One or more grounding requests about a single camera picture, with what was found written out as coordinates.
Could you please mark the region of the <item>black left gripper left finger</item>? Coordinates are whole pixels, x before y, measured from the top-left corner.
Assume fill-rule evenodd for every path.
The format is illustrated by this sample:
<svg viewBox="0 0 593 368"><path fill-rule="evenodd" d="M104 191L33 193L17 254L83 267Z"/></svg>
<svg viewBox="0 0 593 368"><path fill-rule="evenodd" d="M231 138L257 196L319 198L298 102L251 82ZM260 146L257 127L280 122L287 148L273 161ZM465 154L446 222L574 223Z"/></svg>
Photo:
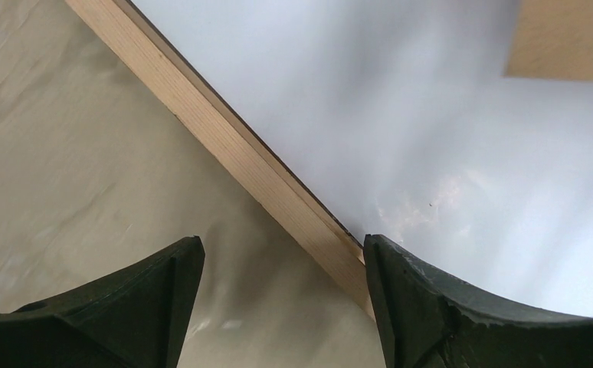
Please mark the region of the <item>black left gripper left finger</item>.
<svg viewBox="0 0 593 368"><path fill-rule="evenodd" d="M175 367L205 263L197 237L0 313L0 367Z"/></svg>

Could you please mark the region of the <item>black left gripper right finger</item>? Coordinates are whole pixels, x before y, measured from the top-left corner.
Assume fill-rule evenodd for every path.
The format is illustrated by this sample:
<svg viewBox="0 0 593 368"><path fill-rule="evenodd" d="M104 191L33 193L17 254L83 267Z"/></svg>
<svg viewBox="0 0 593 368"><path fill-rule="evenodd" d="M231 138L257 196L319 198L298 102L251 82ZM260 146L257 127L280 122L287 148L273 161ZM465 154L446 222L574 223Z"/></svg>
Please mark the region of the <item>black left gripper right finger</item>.
<svg viewBox="0 0 593 368"><path fill-rule="evenodd" d="M593 317L497 296L384 235L367 235L363 255L389 367L593 367Z"/></svg>

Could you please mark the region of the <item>wooden picture frame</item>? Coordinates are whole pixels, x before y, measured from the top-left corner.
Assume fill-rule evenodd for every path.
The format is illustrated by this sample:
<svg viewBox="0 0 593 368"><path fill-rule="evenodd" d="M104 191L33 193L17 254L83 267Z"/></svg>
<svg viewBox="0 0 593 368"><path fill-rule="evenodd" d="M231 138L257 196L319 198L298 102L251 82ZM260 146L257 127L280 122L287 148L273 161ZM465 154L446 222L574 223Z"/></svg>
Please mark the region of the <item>wooden picture frame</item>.
<svg viewBox="0 0 593 368"><path fill-rule="evenodd" d="M70 8L369 315L359 243L131 1Z"/></svg>

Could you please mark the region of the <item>brown backing board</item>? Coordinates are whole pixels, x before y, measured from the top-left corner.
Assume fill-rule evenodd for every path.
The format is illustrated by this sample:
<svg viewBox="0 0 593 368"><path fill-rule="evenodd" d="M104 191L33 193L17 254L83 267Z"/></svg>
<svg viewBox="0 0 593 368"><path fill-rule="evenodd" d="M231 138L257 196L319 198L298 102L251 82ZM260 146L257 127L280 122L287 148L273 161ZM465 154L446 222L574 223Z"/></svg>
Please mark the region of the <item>brown backing board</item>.
<svg viewBox="0 0 593 368"><path fill-rule="evenodd" d="M522 1L506 75L593 82L593 1Z"/></svg>

